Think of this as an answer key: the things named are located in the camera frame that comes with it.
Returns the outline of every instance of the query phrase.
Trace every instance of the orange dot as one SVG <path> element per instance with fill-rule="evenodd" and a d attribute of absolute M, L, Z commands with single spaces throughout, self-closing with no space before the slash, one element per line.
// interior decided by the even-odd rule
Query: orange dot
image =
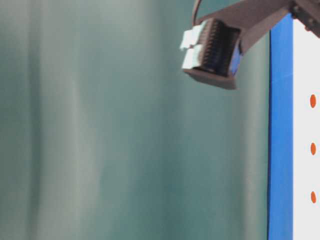
<path fill-rule="evenodd" d="M 312 108 L 314 108 L 317 104 L 317 98 L 314 94 L 311 95 L 310 97 L 310 105 Z"/>
<path fill-rule="evenodd" d="M 311 153 L 312 155 L 315 155 L 317 151 L 316 145 L 314 143 L 311 144 Z"/>
<path fill-rule="evenodd" d="M 317 201 L 317 197 L 316 197 L 316 194 L 315 194 L 314 191 L 311 193 L 311 201 L 312 201 L 314 204 L 315 204 L 316 201 Z"/>

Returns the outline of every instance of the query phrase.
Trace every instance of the green wall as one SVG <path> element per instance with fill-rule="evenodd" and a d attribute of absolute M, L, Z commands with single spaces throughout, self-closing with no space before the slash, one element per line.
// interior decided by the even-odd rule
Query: green wall
<path fill-rule="evenodd" d="M 237 90 L 197 83 L 192 7 L 0 3 L 0 239 L 267 238 L 269 38 Z"/>

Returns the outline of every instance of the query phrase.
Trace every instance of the green curtain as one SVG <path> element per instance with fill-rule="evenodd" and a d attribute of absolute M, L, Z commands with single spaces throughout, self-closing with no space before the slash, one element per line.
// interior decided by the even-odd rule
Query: green curtain
<path fill-rule="evenodd" d="M 0 239 L 267 239 L 269 38 L 195 82 L 192 7 L 0 3 Z"/>

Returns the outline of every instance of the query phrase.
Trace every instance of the white panel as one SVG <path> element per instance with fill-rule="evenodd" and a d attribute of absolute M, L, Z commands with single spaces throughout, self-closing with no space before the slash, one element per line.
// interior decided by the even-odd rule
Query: white panel
<path fill-rule="evenodd" d="M 293 26 L 293 239 L 320 239 L 320 40 L 299 21 Z"/>

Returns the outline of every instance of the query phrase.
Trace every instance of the blue frame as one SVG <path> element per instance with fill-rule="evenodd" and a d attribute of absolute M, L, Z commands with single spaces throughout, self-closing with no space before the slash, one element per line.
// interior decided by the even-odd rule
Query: blue frame
<path fill-rule="evenodd" d="M 270 33 L 268 239 L 293 239 L 293 20 Z"/>

